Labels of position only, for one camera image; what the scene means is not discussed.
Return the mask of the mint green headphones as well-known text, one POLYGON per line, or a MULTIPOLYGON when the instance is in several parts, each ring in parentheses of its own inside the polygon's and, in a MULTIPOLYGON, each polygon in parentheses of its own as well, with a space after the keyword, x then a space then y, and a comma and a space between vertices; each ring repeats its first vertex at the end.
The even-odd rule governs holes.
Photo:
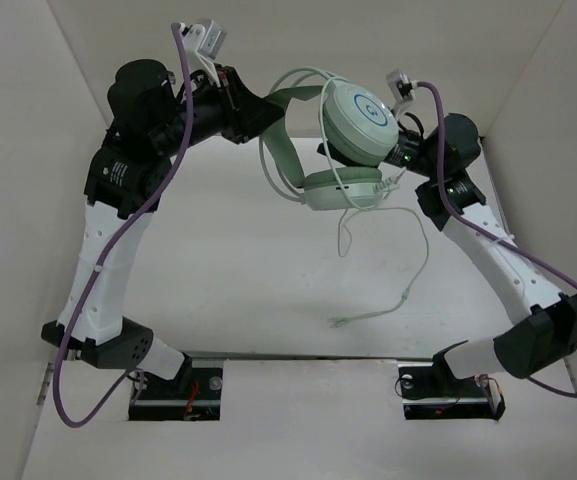
POLYGON ((318 123, 328 168, 307 174, 288 135, 285 116, 258 137, 264 176, 282 198, 313 211, 379 208, 388 196, 379 166, 398 139, 397 118, 372 92, 331 71, 302 66, 286 72, 265 98, 318 100, 318 123), (330 158, 329 142, 362 167, 330 158))

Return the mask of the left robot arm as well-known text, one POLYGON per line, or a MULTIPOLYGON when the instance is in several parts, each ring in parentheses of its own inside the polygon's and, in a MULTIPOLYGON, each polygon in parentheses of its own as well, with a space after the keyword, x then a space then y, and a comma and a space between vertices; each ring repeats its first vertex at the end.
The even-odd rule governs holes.
POLYGON ((78 350, 98 369, 141 370, 157 376, 169 396, 191 387, 186 355, 123 315, 137 249, 159 203, 172 157, 184 140, 210 137, 242 144, 284 116, 252 93, 236 70, 217 66, 217 80, 191 75, 189 97, 175 93, 166 67, 140 59, 122 66, 108 90, 113 120, 92 158, 84 188, 85 230, 70 298, 59 317, 43 325, 47 343, 78 350))

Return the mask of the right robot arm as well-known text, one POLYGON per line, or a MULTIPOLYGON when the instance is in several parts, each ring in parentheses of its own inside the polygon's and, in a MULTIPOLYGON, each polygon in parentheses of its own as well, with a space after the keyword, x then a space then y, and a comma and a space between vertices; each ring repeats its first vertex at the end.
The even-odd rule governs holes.
POLYGON ((450 114, 430 135, 401 128, 387 163, 425 177, 415 194, 423 214, 470 259, 501 301, 512 326, 451 345, 432 358, 431 381, 445 394, 467 379, 506 372, 530 379, 577 350, 577 288, 563 292, 542 276, 545 263, 522 251, 467 173, 481 152, 474 122, 450 114))

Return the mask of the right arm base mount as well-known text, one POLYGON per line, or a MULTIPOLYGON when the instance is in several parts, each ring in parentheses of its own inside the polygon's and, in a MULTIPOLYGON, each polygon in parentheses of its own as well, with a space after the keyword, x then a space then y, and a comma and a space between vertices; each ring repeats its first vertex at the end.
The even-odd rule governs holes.
POLYGON ((498 381, 487 375, 458 379, 440 351, 429 361, 399 363, 395 393, 409 421, 492 420, 506 412, 498 381))

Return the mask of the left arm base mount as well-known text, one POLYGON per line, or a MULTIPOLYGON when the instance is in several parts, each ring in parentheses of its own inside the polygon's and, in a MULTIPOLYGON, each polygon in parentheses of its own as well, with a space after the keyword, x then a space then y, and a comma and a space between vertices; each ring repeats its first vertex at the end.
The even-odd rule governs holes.
POLYGON ((150 373, 132 376, 134 383, 128 407, 129 421, 219 421, 224 360, 198 358, 193 361, 192 375, 179 392, 172 381, 150 373))

